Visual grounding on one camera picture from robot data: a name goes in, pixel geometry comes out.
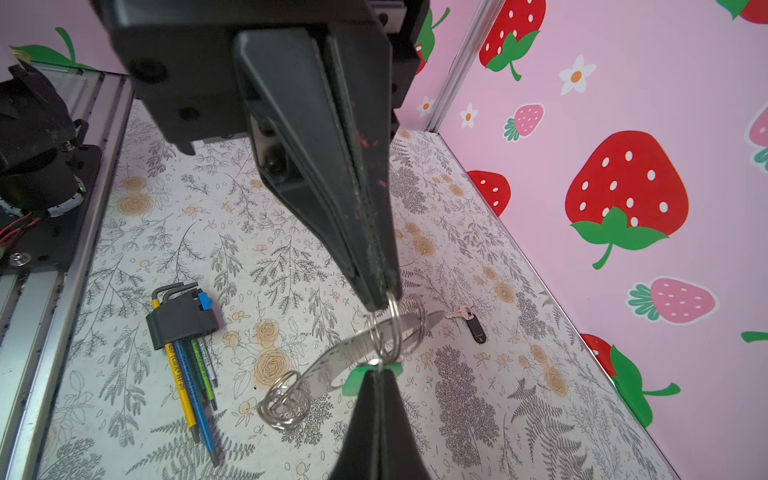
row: keychain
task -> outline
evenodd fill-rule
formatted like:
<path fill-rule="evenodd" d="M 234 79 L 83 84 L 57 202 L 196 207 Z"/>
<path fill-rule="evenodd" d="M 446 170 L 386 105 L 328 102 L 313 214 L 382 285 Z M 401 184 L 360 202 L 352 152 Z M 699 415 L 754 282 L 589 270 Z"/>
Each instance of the keychain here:
<path fill-rule="evenodd" d="M 458 308 L 458 311 L 450 312 L 445 315 L 445 317 L 449 319 L 456 318 L 457 316 L 460 316 L 461 318 L 467 321 L 467 327 L 469 328 L 469 332 L 472 334 L 472 337 L 475 338 L 475 341 L 477 343 L 485 343 L 488 337 L 485 335 L 485 331 L 482 329 L 480 320 L 478 320 L 478 318 L 472 312 L 469 311 L 468 306 L 462 305 Z"/>

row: blue clip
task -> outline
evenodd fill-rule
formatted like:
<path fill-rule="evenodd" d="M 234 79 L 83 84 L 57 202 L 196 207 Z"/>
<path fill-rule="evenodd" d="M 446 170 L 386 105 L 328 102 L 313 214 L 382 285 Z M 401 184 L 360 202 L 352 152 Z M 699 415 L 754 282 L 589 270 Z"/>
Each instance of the blue clip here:
<path fill-rule="evenodd" d="M 200 292 L 197 294 L 197 297 L 200 298 L 200 306 L 203 307 L 203 310 L 210 310 L 212 305 L 214 304 L 214 301 L 210 299 L 207 293 Z"/>

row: strawberry wallpaper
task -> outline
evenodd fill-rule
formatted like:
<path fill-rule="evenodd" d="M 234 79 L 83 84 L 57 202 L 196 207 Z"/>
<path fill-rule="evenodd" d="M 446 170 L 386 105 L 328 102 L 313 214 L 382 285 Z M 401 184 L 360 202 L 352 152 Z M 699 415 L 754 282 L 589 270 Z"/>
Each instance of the strawberry wallpaper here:
<path fill-rule="evenodd" d="M 426 128 L 480 3 L 480 0 L 430 2 L 429 14 L 415 43 L 416 53 L 422 60 L 419 73 L 402 107 L 395 110 L 400 127 Z"/>
<path fill-rule="evenodd" d="M 765 45 L 767 0 L 507 0 L 440 131 L 681 478 L 768 472 Z"/>

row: green plastic tag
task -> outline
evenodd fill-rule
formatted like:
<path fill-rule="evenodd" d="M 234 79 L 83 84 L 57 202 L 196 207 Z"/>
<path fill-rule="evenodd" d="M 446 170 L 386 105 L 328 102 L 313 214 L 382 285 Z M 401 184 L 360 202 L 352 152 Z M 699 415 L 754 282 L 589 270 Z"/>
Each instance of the green plastic tag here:
<path fill-rule="evenodd" d="M 357 394 L 360 393 L 360 387 L 362 387 L 362 379 L 365 378 L 366 372 L 369 370 L 376 370 L 378 368 L 379 367 L 375 365 L 364 365 L 354 369 L 346 378 L 344 386 L 341 387 L 341 394 L 344 396 L 357 396 Z M 384 369 L 392 370 L 392 373 L 395 374 L 395 378 L 397 378 L 402 373 L 402 363 L 390 363 L 384 366 Z"/>

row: green stem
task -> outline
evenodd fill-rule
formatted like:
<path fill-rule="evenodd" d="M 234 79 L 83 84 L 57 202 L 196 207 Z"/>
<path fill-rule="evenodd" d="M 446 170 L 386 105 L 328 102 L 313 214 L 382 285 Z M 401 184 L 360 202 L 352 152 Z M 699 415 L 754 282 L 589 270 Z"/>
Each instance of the green stem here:
<path fill-rule="evenodd" d="M 611 250 L 614 249 L 614 245 L 612 243 L 608 244 L 608 250 L 605 250 L 605 255 L 601 259 L 599 259 L 596 263 L 592 263 L 592 266 L 595 270 L 599 270 L 603 268 L 603 265 L 605 265 L 605 262 L 608 261 L 608 255 L 611 255 Z"/>
<path fill-rule="evenodd" d="M 760 340 L 768 340 L 768 332 L 742 332 L 741 338 L 747 343 L 759 342 Z"/>
<path fill-rule="evenodd" d="M 518 72 L 515 71 L 515 67 L 512 66 L 512 62 L 509 62 L 509 69 L 512 70 L 512 76 L 515 77 L 515 81 L 520 81 L 523 78 Z"/>
<path fill-rule="evenodd" d="M 69 34 L 62 27 L 56 27 L 55 30 L 59 35 L 61 35 L 64 43 L 67 44 L 67 50 L 69 50 L 69 59 L 74 63 L 74 45 L 72 44 L 72 39 L 69 38 Z"/>
<path fill-rule="evenodd" d="M 677 395 L 678 393 L 680 393 L 680 387 L 677 386 L 677 384 L 675 384 L 675 383 L 670 383 L 670 385 L 666 389 L 654 390 L 652 392 L 646 392 L 645 390 L 643 390 L 641 393 L 643 395 L 648 395 L 648 396 L 670 396 L 670 395 Z"/>
<path fill-rule="evenodd" d="M 442 14 L 442 17 L 440 17 L 440 19 L 437 21 L 437 23 L 435 23 L 432 26 L 432 28 L 434 29 L 436 26 L 440 25 L 442 23 L 442 21 L 445 20 L 446 17 L 448 17 L 449 13 L 451 13 L 451 9 L 450 8 L 446 8 L 445 9 L 445 13 Z"/>

